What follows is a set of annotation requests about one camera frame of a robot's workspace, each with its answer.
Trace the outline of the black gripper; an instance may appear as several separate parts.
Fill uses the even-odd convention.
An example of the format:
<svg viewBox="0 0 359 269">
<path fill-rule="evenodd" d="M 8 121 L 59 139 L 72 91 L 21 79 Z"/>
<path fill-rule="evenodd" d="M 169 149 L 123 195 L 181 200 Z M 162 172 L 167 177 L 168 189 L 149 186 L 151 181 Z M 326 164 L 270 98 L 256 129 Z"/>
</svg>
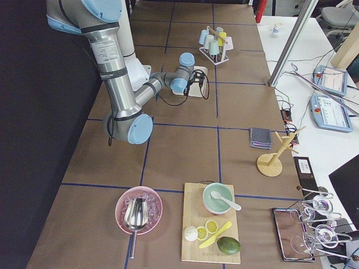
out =
<svg viewBox="0 0 359 269">
<path fill-rule="evenodd" d="M 206 79 L 205 72 L 200 69 L 195 69 L 193 70 L 192 75 L 189 79 L 189 86 L 191 86 L 193 83 L 198 83 L 199 87 L 202 87 L 205 79 Z"/>
</svg>

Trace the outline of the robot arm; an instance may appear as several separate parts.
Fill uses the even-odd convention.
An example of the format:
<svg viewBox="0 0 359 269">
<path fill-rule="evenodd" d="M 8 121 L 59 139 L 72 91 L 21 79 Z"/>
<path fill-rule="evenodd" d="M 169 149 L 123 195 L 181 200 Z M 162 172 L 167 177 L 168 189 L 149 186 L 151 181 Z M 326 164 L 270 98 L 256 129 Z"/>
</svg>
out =
<svg viewBox="0 0 359 269">
<path fill-rule="evenodd" d="M 124 1 L 47 1 L 46 5 L 51 28 L 82 35 L 90 43 L 111 102 L 103 120 L 109 139 L 147 141 L 153 120 L 142 107 L 164 87 L 187 92 L 195 80 L 194 55 L 181 54 L 175 72 L 145 71 L 144 84 L 133 89 L 128 67 L 136 55 Z"/>
</svg>

